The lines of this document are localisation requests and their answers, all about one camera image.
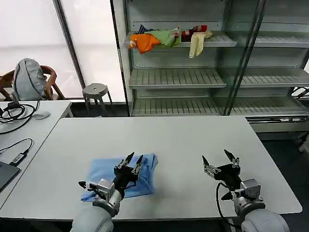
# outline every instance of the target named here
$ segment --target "green cloth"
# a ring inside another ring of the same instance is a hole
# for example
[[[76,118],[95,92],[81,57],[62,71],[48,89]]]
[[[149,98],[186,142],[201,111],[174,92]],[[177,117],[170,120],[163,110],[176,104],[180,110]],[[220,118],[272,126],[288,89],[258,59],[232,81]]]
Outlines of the green cloth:
[[[155,36],[163,46],[174,47],[182,42],[182,35],[178,37],[172,36],[173,30],[153,30],[145,32],[145,34],[151,34]]]

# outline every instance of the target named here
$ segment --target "metal stool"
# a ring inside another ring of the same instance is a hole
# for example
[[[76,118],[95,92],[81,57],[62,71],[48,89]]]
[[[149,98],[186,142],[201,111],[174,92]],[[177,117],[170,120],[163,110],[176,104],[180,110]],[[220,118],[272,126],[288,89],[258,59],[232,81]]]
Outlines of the metal stool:
[[[106,107],[104,105],[104,102],[102,100],[102,97],[106,93],[108,94],[108,97],[109,97],[109,99],[111,101],[111,105],[113,106],[112,98],[111,98],[110,92],[108,91],[108,88],[107,88],[106,85],[99,84],[99,83],[92,83],[92,84],[86,86],[83,89],[83,96],[84,96],[84,99],[85,99],[85,104],[86,104],[86,108],[87,108],[88,113],[90,113],[90,104],[88,102],[88,99],[94,99],[95,100],[95,104],[97,106],[97,109],[98,109],[98,100],[100,101],[100,105],[102,107],[102,111],[101,111],[102,117],[104,116],[103,115],[104,113],[106,115],[108,114],[107,110],[106,110]]]

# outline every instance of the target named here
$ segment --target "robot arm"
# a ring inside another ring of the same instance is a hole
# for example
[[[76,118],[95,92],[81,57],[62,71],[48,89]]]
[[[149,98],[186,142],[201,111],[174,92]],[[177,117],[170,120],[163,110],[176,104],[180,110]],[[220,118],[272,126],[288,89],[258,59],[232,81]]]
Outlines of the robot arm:
[[[80,181],[79,185],[88,191],[94,191],[97,198],[93,207],[80,212],[73,220],[71,232],[111,232],[112,218],[119,212],[120,202],[125,197],[125,189],[136,186],[141,170],[143,155],[136,162],[136,167],[129,167],[134,152],[114,167],[115,179],[110,182],[101,179],[97,184]]]
[[[219,186],[223,185],[229,189],[229,192],[221,200],[232,200],[235,212],[242,221],[241,226],[228,223],[230,226],[241,228],[243,232],[289,232],[288,225],[279,214],[265,209],[264,200],[260,197],[261,185],[255,179],[242,181],[239,177],[239,158],[235,158],[227,150],[224,151],[232,162],[231,164],[214,167],[209,165],[206,158],[202,156],[204,172],[215,180],[225,183],[219,183],[216,190],[216,200],[220,216],[228,223],[222,215],[218,199]]]

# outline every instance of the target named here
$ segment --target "orange cloth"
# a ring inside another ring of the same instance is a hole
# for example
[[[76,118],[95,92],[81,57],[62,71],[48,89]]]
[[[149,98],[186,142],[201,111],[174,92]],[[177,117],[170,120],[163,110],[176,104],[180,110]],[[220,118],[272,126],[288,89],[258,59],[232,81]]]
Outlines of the orange cloth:
[[[137,47],[141,54],[150,51],[161,42],[151,34],[131,35],[130,48]]]

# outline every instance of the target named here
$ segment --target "usb cable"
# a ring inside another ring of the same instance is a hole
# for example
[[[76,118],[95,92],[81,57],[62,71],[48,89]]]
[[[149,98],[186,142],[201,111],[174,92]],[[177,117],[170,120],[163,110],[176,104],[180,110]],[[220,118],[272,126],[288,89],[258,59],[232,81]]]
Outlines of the usb cable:
[[[30,138],[23,139],[23,140],[20,140],[20,141],[14,143],[14,144],[12,144],[12,145],[10,145],[10,146],[8,146],[8,147],[2,148],[2,149],[0,149],[0,155],[1,155],[4,151],[6,151],[7,149],[9,149],[9,148],[11,148],[11,147],[13,147],[13,146],[15,146],[15,145],[17,145],[17,144],[23,142],[23,141],[26,141],[26,140],[29,140],[29,141],[30,141],[29,147],[28,147],[24,152],[19,153],[19,154],[14,158],[14,160],[12,160],[12,162],[10,162],[10,165],[12,165],[12,166],[14,166],[14,167],[17,167],[17,166],[20,164],[20,162],[23,161],[25,157],[27,157],[27,154],[28,154],[29,150],[31,149],[31,147],[32,147],[32,145],[33,145],[33,140],[32,140],[32,139],[30,139]]]

